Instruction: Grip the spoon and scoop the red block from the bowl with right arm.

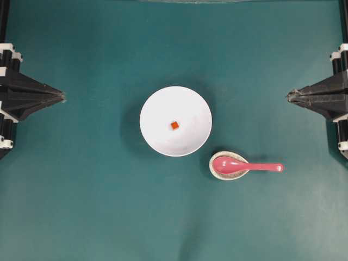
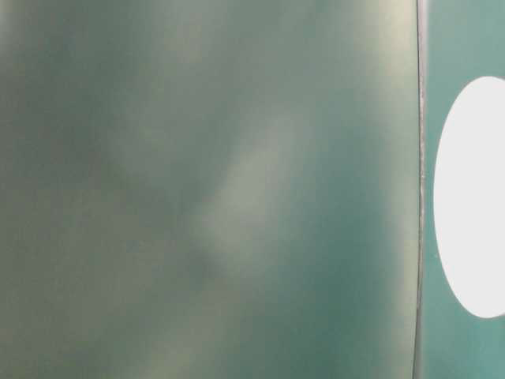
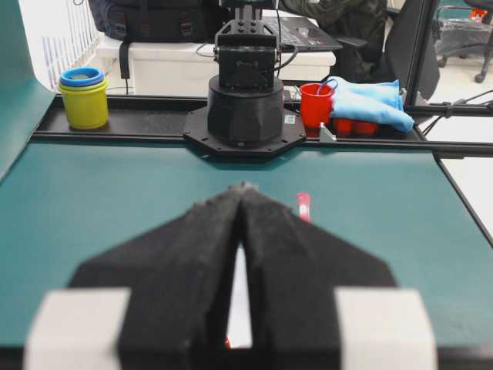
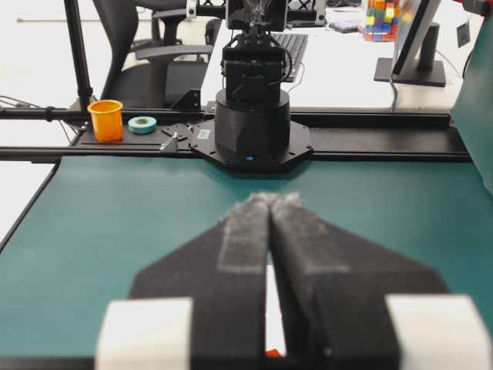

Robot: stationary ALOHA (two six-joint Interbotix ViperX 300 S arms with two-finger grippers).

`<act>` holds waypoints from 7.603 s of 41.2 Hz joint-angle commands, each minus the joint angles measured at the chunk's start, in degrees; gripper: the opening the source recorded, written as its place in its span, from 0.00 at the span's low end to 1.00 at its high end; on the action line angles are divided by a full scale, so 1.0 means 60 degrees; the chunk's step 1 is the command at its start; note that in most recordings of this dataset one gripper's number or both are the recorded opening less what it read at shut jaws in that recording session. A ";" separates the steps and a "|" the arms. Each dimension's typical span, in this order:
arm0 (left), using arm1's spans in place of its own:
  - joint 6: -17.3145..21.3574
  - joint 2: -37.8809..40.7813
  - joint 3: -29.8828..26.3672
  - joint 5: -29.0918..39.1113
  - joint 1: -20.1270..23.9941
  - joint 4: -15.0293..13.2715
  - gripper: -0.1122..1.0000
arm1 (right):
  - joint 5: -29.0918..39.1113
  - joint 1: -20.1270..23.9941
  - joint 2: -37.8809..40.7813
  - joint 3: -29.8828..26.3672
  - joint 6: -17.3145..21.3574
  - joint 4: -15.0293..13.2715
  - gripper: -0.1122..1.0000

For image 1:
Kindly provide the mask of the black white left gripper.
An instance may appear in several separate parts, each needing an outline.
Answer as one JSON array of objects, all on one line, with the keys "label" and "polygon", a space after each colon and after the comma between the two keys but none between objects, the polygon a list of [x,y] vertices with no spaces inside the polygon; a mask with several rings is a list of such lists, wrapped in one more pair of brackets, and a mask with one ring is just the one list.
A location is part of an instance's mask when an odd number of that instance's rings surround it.
[{"label": "black white left gripper", "polygon": [[[47,84],[19,73],[22,54],[11,43],[1,44],[1,159],[14,147],[19,121],[57,103],[66,101],[65,94]],[[14,100],[16,92],[53,95],[57,98],[41,101]]]}]

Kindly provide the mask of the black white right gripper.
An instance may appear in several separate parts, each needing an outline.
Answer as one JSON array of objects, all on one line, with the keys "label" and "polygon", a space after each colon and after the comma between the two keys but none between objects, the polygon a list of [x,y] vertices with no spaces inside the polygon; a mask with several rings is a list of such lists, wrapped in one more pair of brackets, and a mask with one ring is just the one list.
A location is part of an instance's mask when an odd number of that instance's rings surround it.
[{"label": "black white right gripper", "polygon": [[[320,82],[294,89],[287,94],[287,99],[299,96],[344,94],[347,90],[347,44],[339,46],[337,52],[330,55],[333,76]],[[288,100],[289,103],[321,114],[327,120],[333,120],[337,126],[338,150],[347,159],[347,102],[345,101],[310,101]]]}]

